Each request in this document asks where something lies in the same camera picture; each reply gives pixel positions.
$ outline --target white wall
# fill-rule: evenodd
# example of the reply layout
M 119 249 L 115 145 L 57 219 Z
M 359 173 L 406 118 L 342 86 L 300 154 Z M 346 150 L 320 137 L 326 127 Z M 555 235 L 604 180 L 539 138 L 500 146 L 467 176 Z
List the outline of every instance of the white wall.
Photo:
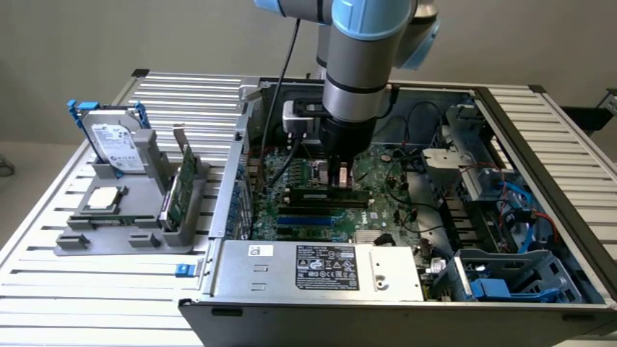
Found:
M 542 84 L 591 105 L 617 86 L 615 0 L 438 0 L 442 33 L 398 79 Z M 252 0 L 0 0 L 0 140 L 78 143 L 70 98 L 113 101 L 137 67 L 279 73 L 294 21 Z M 314 68 L 304 24 L 291 75 Z

